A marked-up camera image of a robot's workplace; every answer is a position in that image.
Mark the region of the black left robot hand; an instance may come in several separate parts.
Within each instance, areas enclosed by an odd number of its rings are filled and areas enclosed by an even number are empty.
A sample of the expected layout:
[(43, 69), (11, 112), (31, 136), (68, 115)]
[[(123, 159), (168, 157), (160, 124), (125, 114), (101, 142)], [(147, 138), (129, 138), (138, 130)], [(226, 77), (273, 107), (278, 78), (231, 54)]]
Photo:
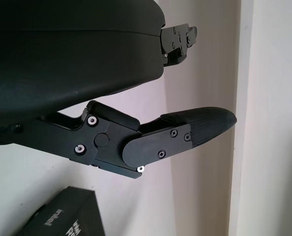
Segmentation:
[(159, 79), (196, 43), (152, 0), (0, 0), (0, 145), (139, 178), (236, 124), (202, 107), (145, 123), (96, 101)]

